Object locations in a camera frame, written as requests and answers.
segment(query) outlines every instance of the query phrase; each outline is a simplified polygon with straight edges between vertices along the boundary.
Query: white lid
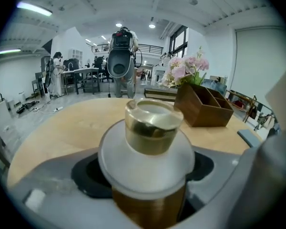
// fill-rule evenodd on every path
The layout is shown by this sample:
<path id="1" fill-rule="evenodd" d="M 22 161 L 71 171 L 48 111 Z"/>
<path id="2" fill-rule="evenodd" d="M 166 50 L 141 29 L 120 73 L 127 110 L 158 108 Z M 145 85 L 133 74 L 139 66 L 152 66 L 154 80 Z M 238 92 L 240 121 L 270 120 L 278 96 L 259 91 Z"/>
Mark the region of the white lid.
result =
<path id="1" fill-rule="evenodd" d="M 194 151 L 181 131 L 165 153 L 150 156 L 127 144 L 124 121 L 116 123 L 104 135 L 98 158 L 108 182 L 136 199 L 158 199 L 176 192 L 185 184 L 185 175 L 194 168 Z"/>

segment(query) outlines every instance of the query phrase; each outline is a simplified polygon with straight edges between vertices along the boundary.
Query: pink flowers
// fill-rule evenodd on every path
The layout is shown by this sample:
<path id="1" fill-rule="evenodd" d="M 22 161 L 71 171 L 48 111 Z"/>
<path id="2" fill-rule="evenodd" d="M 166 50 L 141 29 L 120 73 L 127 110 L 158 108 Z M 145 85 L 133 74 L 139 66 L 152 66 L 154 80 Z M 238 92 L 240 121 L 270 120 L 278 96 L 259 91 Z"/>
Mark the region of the pink flowers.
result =
<path id="1" fill-rule="evenodd" d="M 160 84 L 166 87 L 180 86 L 186 82 L 201 84 L 206 73 L 199 77 L 199 71 L 209 69 L 209 62 L 202 58 L 202 55 L 200 48 L 196 57 L 172 58 Z"/>

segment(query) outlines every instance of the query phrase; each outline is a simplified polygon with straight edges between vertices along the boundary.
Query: wooden box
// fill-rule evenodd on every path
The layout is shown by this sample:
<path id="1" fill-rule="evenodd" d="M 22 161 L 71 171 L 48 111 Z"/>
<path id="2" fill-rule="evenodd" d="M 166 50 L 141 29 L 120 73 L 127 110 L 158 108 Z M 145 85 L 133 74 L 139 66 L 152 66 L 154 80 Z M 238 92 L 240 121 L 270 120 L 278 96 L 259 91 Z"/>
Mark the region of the wooden box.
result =
<path id="1" fill-rule="evenodd" d="M 175 104 L 190 126 L 226 126 L 233 109 L 217 91 L 184 84 L 178 89 Z"/>

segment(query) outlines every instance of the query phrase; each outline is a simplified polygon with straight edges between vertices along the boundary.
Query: flower bouquet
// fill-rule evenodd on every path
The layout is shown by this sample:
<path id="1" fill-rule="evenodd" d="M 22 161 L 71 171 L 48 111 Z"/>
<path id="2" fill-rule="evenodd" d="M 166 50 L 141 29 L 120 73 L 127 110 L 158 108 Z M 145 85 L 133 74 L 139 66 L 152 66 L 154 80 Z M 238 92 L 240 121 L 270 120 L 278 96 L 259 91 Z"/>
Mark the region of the flower bouquet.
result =
<path id="1" fill-rule="evenodd" d="M 200 73 L 208 69 L 209 62 L 200 47 L 195 57 L 172 58 L 160 83 L 178 88 L 174 106 L 190 126 L 226 126 L 233 114 L 219 92 L 200 85 L 206 75 L 201 77 Z"/>
<path id="2" fill-rule="evenodd" d="M 172 58 L 160 85 L 166 87 L 178 87 L 185 83 L 200 85 L 206 73 L 200 77 L 202 71 L 209 69 L 208 60 L 204 59 L 201 47 L 196 57 Z"/>

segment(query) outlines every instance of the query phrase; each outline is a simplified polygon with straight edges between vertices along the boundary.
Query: window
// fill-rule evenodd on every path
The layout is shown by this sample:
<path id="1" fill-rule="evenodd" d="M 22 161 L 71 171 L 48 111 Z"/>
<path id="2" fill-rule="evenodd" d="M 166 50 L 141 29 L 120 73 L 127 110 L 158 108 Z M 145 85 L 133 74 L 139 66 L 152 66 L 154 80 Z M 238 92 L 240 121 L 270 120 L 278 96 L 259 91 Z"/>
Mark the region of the window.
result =
<path id="1" fill-rule="evenodd" d="M 170 51 L 176 57 L 182 58 L 187 53 L 187 41 L 189 37 L 189 29 L 181 26 L 172 36 L 170 40 Z"/>

